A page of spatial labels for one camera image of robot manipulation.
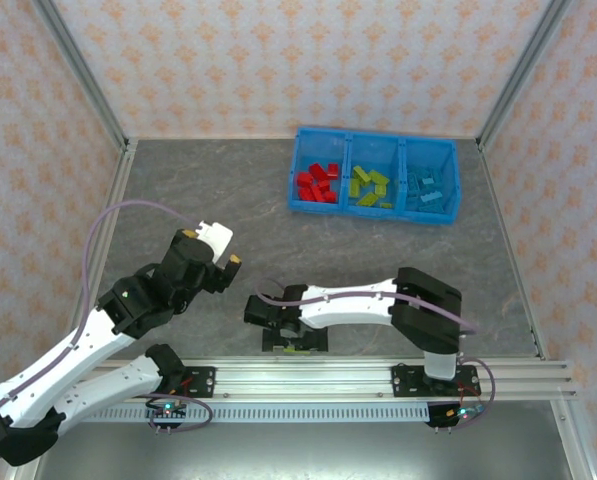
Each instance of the yellow lego brick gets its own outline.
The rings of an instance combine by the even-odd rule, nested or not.
[[[374,203],[378,201],[378,195],[374,192],[369,192],[356,203],[358,207],[373,207]]]
[[[353,177],[358,179],[358,181],[360,182],[360,186],[362,187],[366,187],[367,185],[369,185],[369,183],[371,183],[371,178],[369,177],[367,172],[365,172],[362,169],[360,165],[356,165],[354,167]]]
[[[387,196],[387,186],[386,185],[376,185],[374,187],[374,193],[378,198],[385,198]]]
[[[369,178],[371,178],[371,181],[376,185],[387,185],[389,183],[389,179],[387,177],[375,170],[369,172]]]
[[[349,185],[349,196],[351,198],[358,198],[360,196],[360,180],[357,178],[351,179],[351,184]]]

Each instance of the cable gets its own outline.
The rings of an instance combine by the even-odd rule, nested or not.
[[[149,398],[149,399],[170,398],[170,399],[174,399],[174,400],[181,400],[183,402],[195,403],[196,405],[200,405],[202,408],[207,410],[209,417],[204,422],[196,423],[194,425],[190,425],[189,427],[178,427],[176,429],[170,430],[170,433],[183,433],[183,432],[190,432],[192,430],[198,430],[199,428],[206,427],[207,425],[209,425],[209,423],[211,423],[211,421],[214,418],[214,411],[211,409],[211,407],[209,405],[207,405],[205,402],[203,402],[202,400],[198,400],[197,398],[183,397],[182,395],[170,395],[170,394],[166,394],[166,393],[150,393],[148,395],[139,395],[136,398]],[[154,423],[153,416],[156,415],[157,413],[160,413],[160,412],[158,412],[156,410],[149,417],[149,426],[156,431],[158,431],[158,425],[156,425]]]
[[[274,280],[274,283],[277,285],[281,285],[279,282]],[[351,291],[351,292],[340,292],[340,293],[332,293],[331,295],[323,295],[321,297],[314,297],[307,300],[294,300],[294,301],[281,301],[281,300],[273,300],[267,296],[265,296],[259,288],[259,285],[256,286],[256,296],[260,298],[263,302],[267,303],[268,305],[272,305],[274,307],[301,307],[303,305],[313,305],[314,303],[321,303],[321,302],[329,302],[330,300],[335,300],[337,298],[352,298],[352,297],[375,297],[375,298],[395,298],[396,300],[402,300],[405,302],[413,303],[414,305],[418,305],[419,307],[426,308],[427,310],[431,310],[439,315],[442,315],[449,320],[456,322],[458,325],[465,327],[469,330],[469,333],[475,333],[477,331],[476,327],[468,322],[467,320],[460,318],[458,315],[451,313],[444,308],[440,308],[433,303],[429,303],[421,298],[412,297],[411,295],[405,295],[403,293],[394,293],[394,292],[361,292],[361,291]]]
[[[489,375],[489,381],[491,382],[491,394],[489,395],[489,400],[487,401],[487,405],[484,406],[484,410],[482,411],[482,413],[480,415],[473,417],[472,419],[466,421],[465,423],[459,423],[455,427],[440,428],[440,429],[438,429],[439,431],[448,432],[448,431],[460,430],[462,428],[470,427],[474,423],[481,421],[482,418],[491,411],[491,406],[493,404],[494,399],[496,398],[496,380],[494,378],[494,373],[491,371],[491,368],[489,368],[489,365],[487,365],[481,359],[476,358],[476,357],[461,357],[458,360],[458,363],[460,365],[464,365],[465,363],[477,363],[482,368],[484,368],[485,372],[487,372],[487,375]]]
[[[82,337],[85,327],[87,326],[87,319],[89,318],[90,291],[89,291],[89,268],[87,265],[87,261],[89,259],[89,249],[91,247],[91,243],[92,243],[94,234],[96,233],[98,226],[107,217],[107,215],[109,215],[110,213],[112,213],[116,210],[119,210],[120,208],[134,206],[134,205],[141,205],[141,206],[145,206],[145,207],[157,208],[159,210],[162,210],[165,213],[168,213],[169,215],[171,215],[173,217],[183,220],[185,223],[187,223],[189,225],[196,224],[191,219],[176,212],[175,210],[173,210],[165,205],[162,205],[160,203],[150,202],[148,200],[125,200],[123,202],[119,202],[114,205],[111,205],[111,206],[107,207],[105,210],[103,210],[100,213],[100,215],[98,215],[98,218],[96,218],[94,223],[91,225],[91,228],[89,229],[89,233],[87,234],[87,239],[85,240],[85,245],[83,248],[83,255],[82,255],[82,262],[81,262],[81,269],[82,269],[81,281],[82,281],[82,293],[83,293],[84,301],[82,303],[82,316],[80,318],[80,323],[78,324],[76,333],[74,333],[74,336],[71,338],[70,343],[72,346],[76,345],[78,343],[78,341],[80,340],[80,337]],[[69,355],[69,352],[71,352],[71,350],[72,350],[72,347],[65,348],[47,366],[45,366],[43,369],[38,371],[38,373],[31,376],[29,379],[27,379],[26,381],[21,383],[18,387],[14,388],[10,392],[8,392],[7,395],[0,400],[0,408],[2,408],[2,406],[5,405],[11,399],[18,396],[18,394],[20,394],[20,392],[22,392],[24,389],[26,389],[27,387],[29,387],[30,385],[34,384],[39,379],[41,379],[42,377],[47,375],[47,373],[49,373],[51,370],[53,370],[56,367],[56,365],[58,365],[60,362],[62,362],[64,360],[64,358],[67,355]]]

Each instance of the metal corner post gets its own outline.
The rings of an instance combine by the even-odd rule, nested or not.
[[[89,100],[91,101],[96,112],[100,115],[109,136],[113,139],[116,145],[124,147],[127,143],[126,137],[122,131],[122,127],[118,119],[114,115],[113,110],[107,103],[100,86],[96,82],[93,73],[89,69],[85,58],[80,49],[76,45],[74,38],[71,36],[64,19],[60,15],[58,8],[53,0],[32,0],[36,6],[39,15],[47,24],[47,27],[53,34],[58,46],[65,57],[65,60],[71,66],[72,71],[78,78]]]
[[[509,77],[493,110],[489,114],[482,132],[476,138],[481,151],[491,142],[496,131],[507,116],[514,100],[529,78],[529,74],[538,61],[538,58],[540,58],[540,54],[544,51],[552,34],[558,29],[560,20],[571,3],[572,0],[551,0],[547,6],[536,31],[529,39],[516,68]]]

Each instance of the wall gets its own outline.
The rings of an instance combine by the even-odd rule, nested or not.
[[[548,0],[58,0],[129,136],[475,137]]]
[[[31,1],[0,0],[0,381],[67,333],[116,158]]]
[[[487,159],[549,353],[575,361],[597,427],[597,0],[574,2]]]

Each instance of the red block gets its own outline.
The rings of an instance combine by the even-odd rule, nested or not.
[[[314,196],[317,202],[324,203],[325,197],[322,196],[322,192],[318,189],[317,186],[312,185],[311,187],[311,194]]]
[[[325,197],[325,202],[327,203],[338,203],[336,192],[325,192],[323,196]]]
[[[298,190],[298,196],[303,202],[313,202],[315,200],[311,188],[301,188]]]
[[[338,164],[330,163],[327,165],[327,177],[329,180],[338,180]]]
[[[329,178],[327,176],[327,172],[325,172],[323,168],[317,163],[314,163],[311,167],[309,167],[309,173],[311,173],[314,176],[314,178],[319,182],[321,180],[327,180]]]
[[[318,189],[322,193],[328,192],[329,188],[330,188],[329,180],[322,180],[322,181],[318,182]]]
[[[314,177],[311,176],[310,173],[307,172],[300,172],[296,177],[296,183],[299,187],[311,187],[311,184],[314,183]]]

